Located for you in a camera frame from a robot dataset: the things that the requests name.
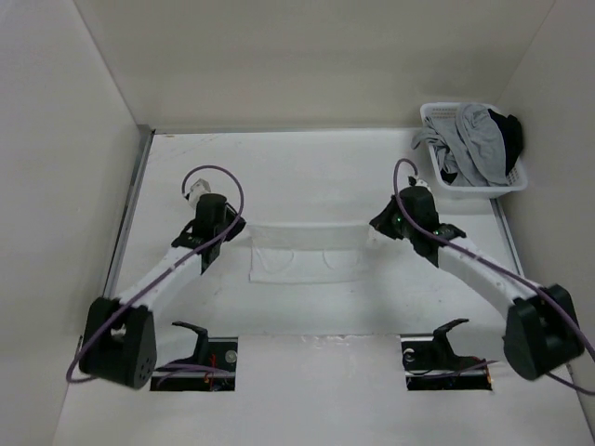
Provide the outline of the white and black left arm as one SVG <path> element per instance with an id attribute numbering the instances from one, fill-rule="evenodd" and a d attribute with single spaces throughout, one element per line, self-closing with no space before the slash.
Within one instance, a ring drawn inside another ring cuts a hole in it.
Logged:
<path id="1" fill-rule="evenodd" d="M 245 227 L 245 220 L 220 194 L 202 195 L 194 211 L 194 218 L 145 277 L 120 295 L 93 301 L 81 347 L 67 371 L 70 383 L 101 379 L 140 389 L 156 371 L 166 376 L 220 374 L 208 359 L 205 328 L 184 321 L 157 324 L 180 292 L 218 259 L 222 244 Z M 82 377 L 75 377 L 76 371 Z"/>

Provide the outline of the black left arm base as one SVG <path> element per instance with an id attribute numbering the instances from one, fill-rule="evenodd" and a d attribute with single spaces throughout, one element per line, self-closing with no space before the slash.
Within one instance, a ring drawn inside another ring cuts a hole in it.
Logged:
<path id="1" fill-rule="evenodd" d="M 176 321 L 157 337 L 155 392 L 232 392 L 236 387 L 239 340 L 213 337 L 206 328 Z"/>

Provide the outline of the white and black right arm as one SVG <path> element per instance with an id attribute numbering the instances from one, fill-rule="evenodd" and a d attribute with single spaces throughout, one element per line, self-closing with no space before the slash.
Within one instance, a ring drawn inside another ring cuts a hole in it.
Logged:
<path id="1" fill-rule="evenodd" d="M 428 189 L 413 186 L 393 195 L 370 226 L 390 239 L 409 241 L 416 254 L 501 314 L 504 357 L 520 377 L 535 381 L 585 352 L 567 290 L 531 282 L 484 255 L 466 232 L 440 221 Z"/>

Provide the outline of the white plastic laundry basket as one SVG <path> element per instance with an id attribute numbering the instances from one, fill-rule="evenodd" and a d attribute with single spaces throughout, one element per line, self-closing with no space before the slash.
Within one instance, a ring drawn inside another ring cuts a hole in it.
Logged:
<path id="1" fill-rule="evenodd" d="M 526 189 L 522 126 L 515 116 L 493 105 L 459 102 L 424 104 L 420 116 L 412 147 L 427 146 L 447 196 L 494 199 Z"/>

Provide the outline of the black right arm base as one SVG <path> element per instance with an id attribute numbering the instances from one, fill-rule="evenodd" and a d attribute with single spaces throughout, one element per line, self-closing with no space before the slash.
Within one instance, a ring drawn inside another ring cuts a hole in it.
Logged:
<path id="1" fill-rule="evenodd" d="M 409 391 L 491 391 L 491 361 L 457 355 L 448 334 L 468 319 L 455 319 L 430 334 L 401 336 L 405 385 Z"/>

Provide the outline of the black tank top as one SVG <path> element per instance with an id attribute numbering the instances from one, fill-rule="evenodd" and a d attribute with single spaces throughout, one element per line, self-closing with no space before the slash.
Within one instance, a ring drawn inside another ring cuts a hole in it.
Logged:
<path id="1" fill-rule="evenodd" d="M 509 114 L 507 116 L 489 109 L 491 119 L 496 123 L 504 142 L 506 153 L 506 175 L 515 167 L 524 150 L 524 135 L 519 119 Z"/>

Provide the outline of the grey tank top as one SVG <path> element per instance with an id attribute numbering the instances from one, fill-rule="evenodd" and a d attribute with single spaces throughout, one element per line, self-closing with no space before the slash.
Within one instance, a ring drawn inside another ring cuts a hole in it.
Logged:
<path id="1" fill-rule="evenodd" d="M 448 112 L 431 111 L 422 118 L 411 148 L 432 147 L 440 176 L 454 187 L 503 187 L 505 147 L 488 110 L 479 103 L 462 103 Z"/>

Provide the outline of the white tank top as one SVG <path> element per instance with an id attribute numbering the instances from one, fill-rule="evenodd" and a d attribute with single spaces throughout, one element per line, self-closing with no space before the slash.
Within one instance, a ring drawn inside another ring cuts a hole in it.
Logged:
<path id="1" fill-rule="evenodd" d="M 340 283 L 367 270 L 369 227 L 347 223 L 251 223 L 251 282 Z"/>

